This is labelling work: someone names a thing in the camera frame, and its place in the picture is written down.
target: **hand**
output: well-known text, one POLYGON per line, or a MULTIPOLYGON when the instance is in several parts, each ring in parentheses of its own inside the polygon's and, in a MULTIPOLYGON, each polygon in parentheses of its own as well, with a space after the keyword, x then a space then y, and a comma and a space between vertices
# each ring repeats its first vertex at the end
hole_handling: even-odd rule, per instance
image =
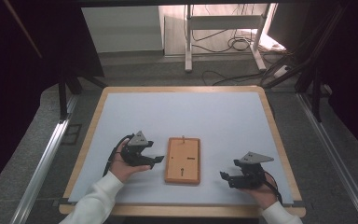
MULTIPOLYGON (((272 186, 276 187, 275 182, 270 175, 266 174, 266 179, 272 186)), ((240 189, 240 191, 250 194, 263 210, 277 202, 277 196, 265 184, 258 189, 240 189)))
POLYGON ((110 166, 110 172, 115 175, 121 183, 127 181, 128 178, 134 173, 150 170, 149 165, 143 166, 130 166, 123 161, 123 158, 120 155, 121 149, 127 144, 129 139, 123 141, 120 146, 117 148, 117 153, 113 159, 112 165, 110 166))

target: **gray carpet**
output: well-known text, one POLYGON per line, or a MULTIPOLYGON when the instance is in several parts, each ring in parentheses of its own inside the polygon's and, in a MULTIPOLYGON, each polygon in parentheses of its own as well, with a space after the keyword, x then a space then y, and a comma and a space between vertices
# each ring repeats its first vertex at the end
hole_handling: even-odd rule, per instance
MULTIPOLYGON (((105 65, 110 86, 203 86, 202 73, 214 70, 226 77, 249 75, 256 72, 252 60, 203 61, 194 63, 194 71, 184 71, 184 63, 127 63, 105 65)), ((222 80, 218 75, 204 74, 208 85, 222 80)), ((296 78, 277 86, 292 90, 296 78)), ((228 81, 224 85, 250 85, 259 80, 245 82, 228 81)), ((85 90, 80 95, 67 135, 57 151, 48 176, 40 190, 27 223, 58 223, 64 218, 58 211, 57 201, 63 195, 67 181, 99 100, 101 90, 83 82, 85 90)), ((298 187, 307 207, 304 223, 358 223, 358 213, 348 193, 341 184, 332 163, 312 129, 303 108, 292 91, 268 91, 268 100, 283 145, 291 162, 298 187)), ((322 99, 321 115, 325 129, 337 145, 343 160, 358 181, 358 142, 337 119, 326 99, 322 99)), ((47 90, 41 98, 41 106, 24 136, 18 150, 0 176, 0 223, 8 223, 38 164, 43 150, 59 118, 57 89, 47 90)), ((158 223, 174 222, 167 219, 111 217, 107 223, 158 223)), ((193 219, 194 223, 206 221, 193 219)), ((236 223, 243 220, 208 220, 212 223, 236 223)))

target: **wooden frame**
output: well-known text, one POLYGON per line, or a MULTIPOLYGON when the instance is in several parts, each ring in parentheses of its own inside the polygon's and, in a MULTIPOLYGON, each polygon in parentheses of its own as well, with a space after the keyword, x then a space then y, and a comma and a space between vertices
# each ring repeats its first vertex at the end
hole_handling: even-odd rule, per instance
POLYGON ((197 185, 200 183, 200 167, 199 138, 170 138, 165 182, 197 185))
MULTIPOLYGON (((111 92, 257 92, 260 96, 261 104, 264 108, 268 125, 270 127, 272 137, 280 156, 283 170, 285 171, 289 187, 295 202, 302 202, 300 192, 298 190, 295 177, 292 172, 286 152, 283 148, 282 140, 275 124, 274 118, 269 107, 264 90, 257 86, 245 87, 108 87, 103 90, 100 101, 94 112, 91 124, 80 149, 74 170, 69 179, 63 198, 69 198, 75 182, 80 174, 83 163, 86 159, 90 148, 90 143, 94 135, 98 120, 103 111, 103 105, 107 95, 111 92)), ((73 209, 72 204, 61 204, 60 212, 62 214, 69 214, 73 209)), ((303 206, 289 206, 285 209, 299 217, 306 214, 306 209, 303 206)), ((235 205, 235 206, 196 206, 196 205, 148 205, 148 204, 117 204, 113 210, 112 215, 127 216, 127 217, 259 217, 261 209, 255 205, 235 205)))

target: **white wall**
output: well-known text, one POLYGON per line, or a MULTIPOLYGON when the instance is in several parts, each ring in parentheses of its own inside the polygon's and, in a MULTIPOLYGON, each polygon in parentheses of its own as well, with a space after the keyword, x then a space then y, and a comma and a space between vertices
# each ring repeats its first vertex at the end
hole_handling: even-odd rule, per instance
POLYGON ((158 7, 84 7, 97 52, 162 50, 158 7))

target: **power strip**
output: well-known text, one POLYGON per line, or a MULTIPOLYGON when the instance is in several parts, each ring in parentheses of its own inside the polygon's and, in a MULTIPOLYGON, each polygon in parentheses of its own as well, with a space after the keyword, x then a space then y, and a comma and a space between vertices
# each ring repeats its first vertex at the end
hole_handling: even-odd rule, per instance
POLYGON ((276 73, 274 74, 274 77, 281 77, 283 76, 285 73, 287 73, 287 71, 291 70, 292 68, 288 65, 284 65, 282 66, 282 68, 280 68, 278 71, 276 71, 276 73))

